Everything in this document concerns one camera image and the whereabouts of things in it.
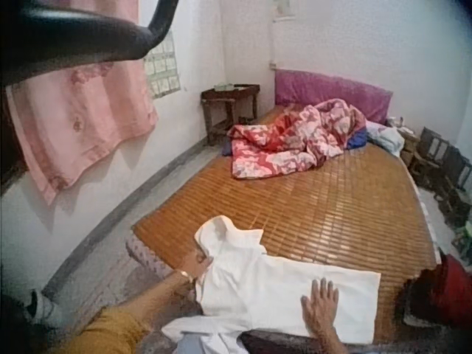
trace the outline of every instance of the white shirt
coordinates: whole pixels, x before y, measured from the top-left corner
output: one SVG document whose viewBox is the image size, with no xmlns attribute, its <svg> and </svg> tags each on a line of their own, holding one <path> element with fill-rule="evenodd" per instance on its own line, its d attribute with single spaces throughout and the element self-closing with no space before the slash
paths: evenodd
<svg viewBox="0 0 472 354">
<path fill-rule="evenodd" d="M 374 338 L 381 275 L 330 265 L 271 257 L 260 245 L 263 230 L 239 230 L 225 216 L 207 221 L 195 234 L 213 257 L 196 285 L 205 316 L 172 321 L 162 332 L 174 341 L 184 333 L 205 334 L 205 353 L 247 353 L 236 338 L 247 330 L 309 336 L 300 299 L 310 296 L 312 280 L 323 277 L 339 289 L 334 327 L 348 344 L 370 344 Z"/>
</svg>

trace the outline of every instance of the pink curtain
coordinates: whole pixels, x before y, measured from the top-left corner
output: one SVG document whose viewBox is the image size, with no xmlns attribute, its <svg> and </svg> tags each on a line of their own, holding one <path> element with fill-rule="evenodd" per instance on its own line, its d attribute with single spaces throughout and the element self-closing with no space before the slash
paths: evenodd
<svg viewBox="0 0 472 354">
<path fill-rule="evenodd" d="M 138 19 L 138 0 L 57 0 L 55 4 Z M 142 60 L 50 72 L 7 88 L 29 171 L 49 204 L 126 139 L 150 132 L 157 114 Z"/>
</svg>

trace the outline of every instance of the human hand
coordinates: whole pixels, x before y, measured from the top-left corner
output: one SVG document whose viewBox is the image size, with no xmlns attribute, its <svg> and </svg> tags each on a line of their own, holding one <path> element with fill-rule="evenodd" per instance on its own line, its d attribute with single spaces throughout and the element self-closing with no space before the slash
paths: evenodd
<svg viewBox="0 0 472 354">
<path fill-rule="evenodd" d="M 302 297 L 303 319 L 308 328 L 316 336 L 320 336 L 333 329 L 336 311 L 338 310 L 339 291 L 334 289 L 333 282 L 326 286 L 326 279 L 311 283 L 311 298 Z"/>
<path fill-rule="evenodd" d="M 206 269 L 212 264 L 213 258 L 205 257 L 199 250 L 191 251 L 181 261 L 178 270 L 189 274 L 193 279 L 200 277 Z"/>
</svg>

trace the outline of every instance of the pink pillow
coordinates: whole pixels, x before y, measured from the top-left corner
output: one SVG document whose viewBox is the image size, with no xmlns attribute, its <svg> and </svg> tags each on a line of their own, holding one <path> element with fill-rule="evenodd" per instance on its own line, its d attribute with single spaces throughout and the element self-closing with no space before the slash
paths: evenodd
<svg viewBox="0 0 472 354">
<path fill-rule="evenodd" d="M 340 98 L 359 109 L 367 120 L 386 123 L 393 92 L 357 81 L 331 77 L 313 72 L 277 70 L 275 74 L 275 103 L 288 105 L 317 105 Z"/>
</svg>

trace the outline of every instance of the bamboo mat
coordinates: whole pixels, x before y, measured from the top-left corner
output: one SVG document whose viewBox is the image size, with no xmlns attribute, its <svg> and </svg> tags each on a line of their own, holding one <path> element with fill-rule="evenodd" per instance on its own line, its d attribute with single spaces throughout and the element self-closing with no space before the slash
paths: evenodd
<svg viewBox="0 0 472 354">
<path fill-rule="evenodd" d="M 233 179 L 231 158 L 218 157 L 133 230 L 174 268 L 195 248 L 200 225 L 217 215 L 239 229 L 264 229 L 270 255 L 382 273 L 375 343 L 398 338 L 395 297 L 404 282 L 435 267 L 406 169 L 371 144 L 317 170 L 263 180 Z"/>
</svg>

